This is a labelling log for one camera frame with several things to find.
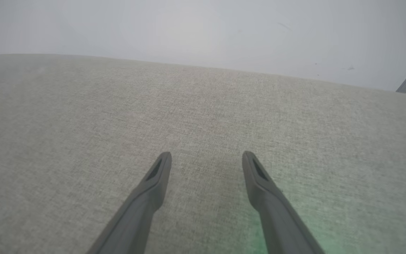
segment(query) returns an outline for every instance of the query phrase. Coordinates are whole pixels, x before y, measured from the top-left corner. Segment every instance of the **textured fabric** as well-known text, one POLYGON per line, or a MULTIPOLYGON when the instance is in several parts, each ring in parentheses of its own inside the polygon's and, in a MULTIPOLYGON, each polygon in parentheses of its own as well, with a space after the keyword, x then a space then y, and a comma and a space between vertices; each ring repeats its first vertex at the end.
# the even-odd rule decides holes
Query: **textured fabric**
POLYGON ((145 253, 265 253, 244 150, 327 253, 406 253, 406 95, 60 55, 0 55, 0 253, 84 253, 163 151, 145 253))

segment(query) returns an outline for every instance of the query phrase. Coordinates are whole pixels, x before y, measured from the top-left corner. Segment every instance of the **white wall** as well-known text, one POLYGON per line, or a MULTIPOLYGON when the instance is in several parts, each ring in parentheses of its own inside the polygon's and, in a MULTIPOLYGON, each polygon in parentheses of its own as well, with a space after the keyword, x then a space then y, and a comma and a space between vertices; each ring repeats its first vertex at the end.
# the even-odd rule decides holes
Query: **white wall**
POLYGON ((108 56, 395 91, 406 0, 0 0, 0 54, 108 56))

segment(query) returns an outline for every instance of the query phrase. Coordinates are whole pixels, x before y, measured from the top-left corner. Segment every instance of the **white backdrop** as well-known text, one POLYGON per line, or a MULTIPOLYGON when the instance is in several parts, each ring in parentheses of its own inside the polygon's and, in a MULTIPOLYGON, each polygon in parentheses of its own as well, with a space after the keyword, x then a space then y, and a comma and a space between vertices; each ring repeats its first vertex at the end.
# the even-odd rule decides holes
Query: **white backdrop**
POLYGON ((395 91, 404 0, 0 0, 0 54, 284 74, 395 91))

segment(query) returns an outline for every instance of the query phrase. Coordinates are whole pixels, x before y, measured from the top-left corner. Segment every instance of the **gray fabric surface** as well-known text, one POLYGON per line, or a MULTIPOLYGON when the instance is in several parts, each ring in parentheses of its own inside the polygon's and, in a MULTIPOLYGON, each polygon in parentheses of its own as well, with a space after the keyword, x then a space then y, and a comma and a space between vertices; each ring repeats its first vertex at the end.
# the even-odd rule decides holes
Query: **gray fabric surface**
POLYGON ((0 55, 0 253, 84 253, 163 151, 146 253, 265 253, 244 150, 327 253, 406 253, 406 95, 60 55, 0 55))

